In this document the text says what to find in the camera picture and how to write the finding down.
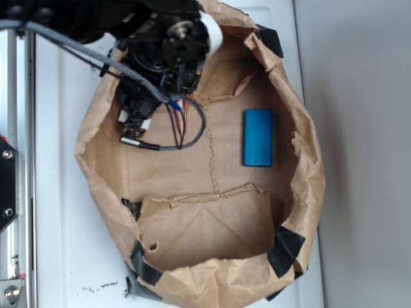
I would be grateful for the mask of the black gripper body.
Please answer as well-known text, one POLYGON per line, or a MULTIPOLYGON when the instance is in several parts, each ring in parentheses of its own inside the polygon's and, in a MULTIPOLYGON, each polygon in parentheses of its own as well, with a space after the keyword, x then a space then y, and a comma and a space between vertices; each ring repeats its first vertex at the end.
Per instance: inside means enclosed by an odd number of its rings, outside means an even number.
POLYGON ((140 139, 150 128, 153 113, 161 102, 141 87, 119 86, 121 110, 118 122, 123 127, 120 141, 125 144, 144 144, 140 139))

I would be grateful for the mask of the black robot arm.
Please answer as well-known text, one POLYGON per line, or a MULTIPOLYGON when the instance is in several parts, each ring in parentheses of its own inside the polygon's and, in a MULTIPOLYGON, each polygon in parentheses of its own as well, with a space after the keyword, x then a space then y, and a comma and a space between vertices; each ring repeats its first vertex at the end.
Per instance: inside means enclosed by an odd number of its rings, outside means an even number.
POLYGON ((82 60, 103 64, 119 80, 121 142, 160 151, 142 141, 160 105, 184 122, 183 103, 208 58, 222 45, 217 22, 198 1, 2 1, 1 28, 31 31, 82 60))

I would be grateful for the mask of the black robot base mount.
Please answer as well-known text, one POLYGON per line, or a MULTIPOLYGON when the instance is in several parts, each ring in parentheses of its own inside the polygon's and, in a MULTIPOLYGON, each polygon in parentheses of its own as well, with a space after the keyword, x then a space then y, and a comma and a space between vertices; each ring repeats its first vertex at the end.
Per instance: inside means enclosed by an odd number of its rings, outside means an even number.
POLYGON ((1 234, 16 220, 20 209, 18 152, 1 135, 1 234))

